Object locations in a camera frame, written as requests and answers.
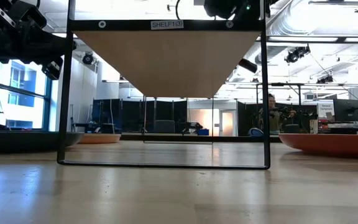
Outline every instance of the doorway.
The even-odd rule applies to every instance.
[[[237,136],[235,110],[219,110],[219,136]]]

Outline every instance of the sign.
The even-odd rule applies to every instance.
[[[152,30],[164,30],[164,29],[183,29],[183,20],[175,21],[152,21],[151,29]]]
[[[329,116],[334,116],[334,103],[318,103],[317,105],[318,110],[318,119],[332,119],[328,118]]]

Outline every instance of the shelf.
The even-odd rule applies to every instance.
[[[179,98],[212,98],[260,34],[211,30],[73,32],[145,96]]]
[[[207,20],[72,20],[72,31],[257,31],[263,21],[207,21]]]

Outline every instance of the computer monitor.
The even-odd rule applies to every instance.
[[[334,100],[335,121],[358,121],[358,100]]]

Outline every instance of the white wall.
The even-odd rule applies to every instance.
[[[104,83],[102,80],[119,80],[120,74],[104,60],[98,64],[96,100],[118,99],[119,83]]]
[[[189,100],[188,107],[190,109],[212,109],[212,100],[209,101]],[[219,110],[235,110],[237,106],[235,100],[227,100],[227,101],[214,100],[213,108]]]
[[[142,99],[143,93],[141,93],[136,88],[120,88],[119,89],[119,98],[127,101],[139,101]]]
[[[58,131],[60,104],[62,99],[63,69],[59,80],[52,82],[49,131]],[[84,123],[90,119],[90,106],[96,97],[98,74],[84,66],[77,59],[71,60],[70,96],[67,117],[67,131],[71,131],[71,115],[74,122]]]

